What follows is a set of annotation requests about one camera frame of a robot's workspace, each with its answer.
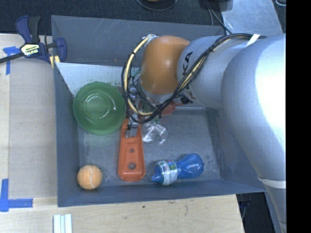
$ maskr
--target orange plastic handle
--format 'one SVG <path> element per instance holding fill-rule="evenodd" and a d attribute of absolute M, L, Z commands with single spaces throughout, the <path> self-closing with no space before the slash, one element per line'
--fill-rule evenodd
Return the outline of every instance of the orange plastic handle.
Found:
<path fill-rule="evenodd" d="M 141 138 L 141 126 L 136 136 L 126 138 L 128 119 L 121 127 L 118 175 L 124 181 L 139 181 L 146 174 L 144 151 Z"/>

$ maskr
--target green plastic bowl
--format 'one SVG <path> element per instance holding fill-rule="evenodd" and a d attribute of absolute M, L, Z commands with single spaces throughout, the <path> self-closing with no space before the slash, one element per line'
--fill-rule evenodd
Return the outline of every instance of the green plastic bowl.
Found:
<path fill-rule="evenodd" d="M 98 135 L 116 131 L 126 114 L 121 93 L 104 82 L 83 86 L 73 100 L 73 112 L 82 128 Z"/>

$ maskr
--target yellow ball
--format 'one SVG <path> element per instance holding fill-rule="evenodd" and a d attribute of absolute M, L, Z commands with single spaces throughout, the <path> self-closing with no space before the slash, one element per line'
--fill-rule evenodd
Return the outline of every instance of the yellow ball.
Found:
<path fill-rule="evenodd" d="M 86 165 L 80 168 L 77 180 L 79 185 L 86 190 L 93 190 L 102 183 L 103 174 L 95 165 Z"/>

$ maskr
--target blue tape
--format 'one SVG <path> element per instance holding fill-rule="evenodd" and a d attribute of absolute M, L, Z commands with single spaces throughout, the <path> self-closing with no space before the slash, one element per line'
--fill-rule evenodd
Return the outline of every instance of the blue tape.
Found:
<path fill-rule="evenodd" d="M 7 56 L 10 56 L 11 54 L 16 54 L 16 53 L 20 53 L 20 49 L 17 47 L 8 47 L 8 48 L 4 48 L 3 51 L 7 54 Z M 6 72 L 5 74 L 8 75 L 11 72 L 11 63 L 10 61 L 8 61 L 6 63 Z"/>
<path fill-rule="evenodd" d="M 0 197 L 0 212 L 8 212 L 11 208 L 32 208 L 33 199 L 8 199 L 9 180 L 2 180 L 1 197 Z"/>

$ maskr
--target bin floor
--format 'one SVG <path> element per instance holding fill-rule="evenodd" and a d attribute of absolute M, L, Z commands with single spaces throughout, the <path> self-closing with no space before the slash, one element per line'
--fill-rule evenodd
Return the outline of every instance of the bin floor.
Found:
<path fill-rule="evenodd" d="M 158 141 L 144 143 L 146 175 L 141 181 L 129 183 L 118 177 L 120 130 L 109 135 L 93 135 L 79 126 L 80 166 L 97 165 L 103 172 L 101 186 L 143 184 L 151 183 L 156 162 L 162 159 L 178 161 L 186 154 L 196 153 L 201 156 L 205 166 L 201 176 L 194 180 L 220 178 L 205 108 L 177 108 L 171 115 L 162 117 L 160 123 L 168 130 L 168 137 L 162 144 Z"/>

